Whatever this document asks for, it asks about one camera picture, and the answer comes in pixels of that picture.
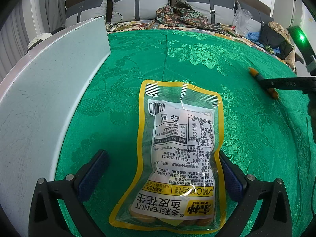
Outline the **grey pillow middle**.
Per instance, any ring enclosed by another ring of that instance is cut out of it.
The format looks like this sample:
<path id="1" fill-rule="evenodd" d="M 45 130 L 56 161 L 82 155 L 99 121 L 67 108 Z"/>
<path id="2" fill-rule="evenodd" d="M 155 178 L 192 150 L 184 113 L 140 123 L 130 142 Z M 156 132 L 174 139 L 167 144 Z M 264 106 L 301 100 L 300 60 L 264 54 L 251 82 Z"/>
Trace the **grey pillow middle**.
<path id="1" fill-rule="evenodd" d="M 111 22 L 155 19 L 157 9 L 167 4 L 169 0 L 113 0 Z"/>

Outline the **grey curtain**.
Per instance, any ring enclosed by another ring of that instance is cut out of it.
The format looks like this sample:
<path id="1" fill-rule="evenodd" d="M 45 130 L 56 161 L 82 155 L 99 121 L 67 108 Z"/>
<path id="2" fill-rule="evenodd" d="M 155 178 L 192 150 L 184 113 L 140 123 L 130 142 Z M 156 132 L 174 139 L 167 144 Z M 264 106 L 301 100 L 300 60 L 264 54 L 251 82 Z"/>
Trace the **grey curtain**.
<path id="1" fill-rule="evenodd" d="M 36 38 L 65 25 L 65 0 L 14 0 L 10 8 L 1 21 L 1 80 Z"/>

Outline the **white cardboard box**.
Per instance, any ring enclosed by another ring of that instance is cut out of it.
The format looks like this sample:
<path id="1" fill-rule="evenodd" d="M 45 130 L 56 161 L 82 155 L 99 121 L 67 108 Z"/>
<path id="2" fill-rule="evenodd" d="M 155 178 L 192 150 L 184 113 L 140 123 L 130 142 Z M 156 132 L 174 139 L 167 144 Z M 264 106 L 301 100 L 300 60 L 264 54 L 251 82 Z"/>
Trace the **white cardboard box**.
<path id="1" fill-rule="evenodd" d="M 71 119 L 109 55 L 105 18 L 92 18 L 36 45 L 1 82 L 1 206 L 21 236 L 36 181 L 54 179 Z"/>

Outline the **grey pillow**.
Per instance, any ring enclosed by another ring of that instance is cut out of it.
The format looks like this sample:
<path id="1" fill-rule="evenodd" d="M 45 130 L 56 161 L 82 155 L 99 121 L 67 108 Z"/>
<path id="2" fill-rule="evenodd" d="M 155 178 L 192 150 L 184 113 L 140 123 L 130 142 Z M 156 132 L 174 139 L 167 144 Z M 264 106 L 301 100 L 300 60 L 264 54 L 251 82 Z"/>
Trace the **grey pillow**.
<path id="1" fill-rule="evenodd" d="M 232 25 L 235 17 L 235 0 L 183 0 L 200 12 L 209 24 Z"/>
<path id="2" fill-rule="evenodd" d="M 167 4 L 169 0 L 113 0 L 111 22 L 155 19 L 157 9 Z"/>
<path id="3" fill-rule="evenodd" d="M 108 0 L 84 0 L 66 9 L 65 27 L 92 18 L 106 16 Z"/>

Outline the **black bag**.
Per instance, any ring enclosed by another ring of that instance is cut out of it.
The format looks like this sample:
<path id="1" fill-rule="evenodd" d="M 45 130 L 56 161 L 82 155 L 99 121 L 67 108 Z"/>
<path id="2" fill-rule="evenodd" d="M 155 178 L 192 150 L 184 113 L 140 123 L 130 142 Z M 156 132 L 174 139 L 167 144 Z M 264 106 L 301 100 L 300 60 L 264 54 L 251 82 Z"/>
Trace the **black bag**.
<path id="1" fill-rule="evenodd" d="M 263 25 L 260 30 L 259 42 L 264 47 L 272 49 L 278 48 L 276 56 L 280 59 L 285 59 L 292 51 L 292 44 L 289 43 L 281 34 L 271 29 L 267 24 Z"/>

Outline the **clear plastic bag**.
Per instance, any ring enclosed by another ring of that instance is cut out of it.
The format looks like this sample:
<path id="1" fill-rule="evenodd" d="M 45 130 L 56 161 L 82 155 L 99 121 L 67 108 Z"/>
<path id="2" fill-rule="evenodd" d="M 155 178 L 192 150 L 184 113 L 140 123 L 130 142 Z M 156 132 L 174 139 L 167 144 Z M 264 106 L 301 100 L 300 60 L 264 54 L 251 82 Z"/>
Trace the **clear plastic bag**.
<path id="1" fill-rule="evenodd" d="M 233 19 L 233 26 L 235 27 L 236 33 L 241 36 L 245 36 L 247 33 L 246 29 L 248 22 L 252 18 L 253 15 L 250 13 L 250 11 L 245 9 L 237 9 Z"/>

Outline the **yellow peanut snack bag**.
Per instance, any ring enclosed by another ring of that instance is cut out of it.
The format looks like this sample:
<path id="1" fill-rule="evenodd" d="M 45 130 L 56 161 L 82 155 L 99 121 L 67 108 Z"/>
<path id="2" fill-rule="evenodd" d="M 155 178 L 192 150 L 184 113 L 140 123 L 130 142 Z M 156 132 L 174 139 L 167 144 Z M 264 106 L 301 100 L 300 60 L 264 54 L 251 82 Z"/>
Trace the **yellow peanut snack bag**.
<path id="1" fill-rule="evenodd" d="M 220 94 L 145 80 L 139 92 L 137 170 L 110 214 L 115 227 L 213 233 L 226 222 Z"/>

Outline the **grey pillow right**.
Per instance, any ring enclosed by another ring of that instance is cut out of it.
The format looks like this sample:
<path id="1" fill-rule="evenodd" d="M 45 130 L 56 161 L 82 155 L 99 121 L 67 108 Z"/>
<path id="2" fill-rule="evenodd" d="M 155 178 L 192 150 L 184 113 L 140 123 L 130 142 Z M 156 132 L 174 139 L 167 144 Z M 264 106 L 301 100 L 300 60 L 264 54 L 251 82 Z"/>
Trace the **grey pillow right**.
<path id="1" fill-rule="evenodd" d="M 200 12 L 209 24 L 232 25 L 235 17 L 235 0 L 183 0 Z"/>

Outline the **dark floral cloth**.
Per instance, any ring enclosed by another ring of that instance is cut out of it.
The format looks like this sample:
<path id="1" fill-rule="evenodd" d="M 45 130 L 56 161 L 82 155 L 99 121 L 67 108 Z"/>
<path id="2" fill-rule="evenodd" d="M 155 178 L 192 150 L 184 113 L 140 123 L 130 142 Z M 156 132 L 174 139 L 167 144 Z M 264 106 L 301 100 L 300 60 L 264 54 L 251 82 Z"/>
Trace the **dark floral cloth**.
<path id="1" fill-rule="evenodd" d="M 159 23 L 170 27 L 189 27 L 218 32 L 222 29 L 219 24 L 211 24 L 208 18 L 196 11 L 183 0 L 177 0 L 174 5 L 167 4 L 156 11 Z"/>

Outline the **grey pillow left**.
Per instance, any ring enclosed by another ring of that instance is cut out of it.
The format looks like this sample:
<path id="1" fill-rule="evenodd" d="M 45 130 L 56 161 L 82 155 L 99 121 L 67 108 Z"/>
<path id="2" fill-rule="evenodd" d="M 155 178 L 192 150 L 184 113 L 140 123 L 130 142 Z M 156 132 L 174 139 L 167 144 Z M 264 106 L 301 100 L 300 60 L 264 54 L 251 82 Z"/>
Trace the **grey pillow left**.
<path id="1" fill-rule="evenodd" d="M 92 18 L 106 16 L 108 0 L 84 0 L 66 9 L 65 27 Z"/>

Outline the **orange sausage stick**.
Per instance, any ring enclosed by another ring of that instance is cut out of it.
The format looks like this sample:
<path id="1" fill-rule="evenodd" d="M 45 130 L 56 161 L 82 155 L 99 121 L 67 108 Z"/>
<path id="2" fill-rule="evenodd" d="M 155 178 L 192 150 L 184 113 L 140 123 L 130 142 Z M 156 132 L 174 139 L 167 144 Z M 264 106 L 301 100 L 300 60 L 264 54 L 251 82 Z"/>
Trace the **orange sausage stick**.
<path id="1" fill-rule="evenodd" d="M 253 67 L 249 67 L 250 75 L 257 81 L 261 82 L 261 80 L 264 80 L 265 78 Z M 278 99 L 279 95 L 278 92 L 274 88 L 266 88 L 262 87 L 266 91 L 267 94 L 270 95 L 271 98 L 273 99 Z"/>

